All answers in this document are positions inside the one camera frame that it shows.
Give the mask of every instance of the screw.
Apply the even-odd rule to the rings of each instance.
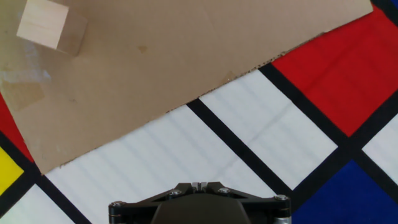
[[[171,190],[171,191],[169,192],[169,195],[170,195],[170,196],[177,196],[177,195],[180,195],[180,194],[182,194],[182,191],[181,191],[181,190],[178,190],[178,189],[173,189],[173,190]]]
[[[228,194],[230,192],[231,192],[231,190],[226,187],[222,187],[222,188],[218,189],[218,193],[221,193],[221,194]]]
[[[122,202],[122,201],[115,201],[109,204],[109,206],[112,207],[121,207],[122,205],[126,204],[126,202]]]
[[[276,200],[287,200],[287,199],[289,199],[288,196],[286,196],[286,195],[275,195],[274,198]]]

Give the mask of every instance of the black line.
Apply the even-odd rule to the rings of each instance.
[[[295,189],[292,196],[292,209],[296,211],[335,173],[350,160],[362,154],[362,148],[398,114],[398,91],[391,95],[345,144],[330,154],[307,178]]]
[[[349,138],[350,147],[362,148],[398,114],[398,90],[396,90]]]
[[[0,217],[21,199],[34,184],[37,184],[72,221],[79,224],[90,223],[74,204],[46,176],[43,176],[39,168],[28,160],[2,132],[0,132],[0,146],[24,170],[24,173],[0,195]]]
[[[275,193],[290,196],[291,189],[245,145],[201,100],[187,106],[239,156]]]
[[[309,198],[328,182],[341,168],[351,160],[352,154],[347,148],[339,147],[332,152],[314,171],[294,188],[292,211],[295,212]]]
[[[34,177],[24,172],[0,195],[0,218],[26,194],[34,183]]]
[[[261,67],[268,78],[293,104],[317,125],[336,145],[347,141],[347,135],[327,118],[295,85],[271,63]]]
[[[396,91],[351,137],[348,137],[272,64],[267,64],[259,70],[339,146],[294,189],[293,211],[296,211],[341,168],[360,154],[362,148],[398,114],[398,91]]]
[[[39,171],[36,165],[28,160],[15,145],[0,131],[0,146],[11,159],[25,172],[28,170]]]
[[[354,161],[398,204],[398,185],[365,152],[357,153]]]
[[[38,178],[36,184],[61,208],[61,210],[75,223],[90,223],[59,189],[44,175]]]
[[[387,18],[398,26],[398,9],[391,0],[371,0],[372,3],[381,9]]]

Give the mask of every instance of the mondrian pattern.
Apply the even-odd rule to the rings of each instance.
[[[47,175],[0,97],[0,223],[107,223],[112,201],[198,181],[288,195],[293,223],[398,223],[398,2],[373,3]]]

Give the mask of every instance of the red square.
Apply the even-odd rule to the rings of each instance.
[[[374,7],[273,64],[350,136],[398,89],[398,28]]]

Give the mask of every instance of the wooden cube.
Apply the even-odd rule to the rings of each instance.
[[[68,6],[27,0],[17,36],[75,56],[86,26],[87,19]]]

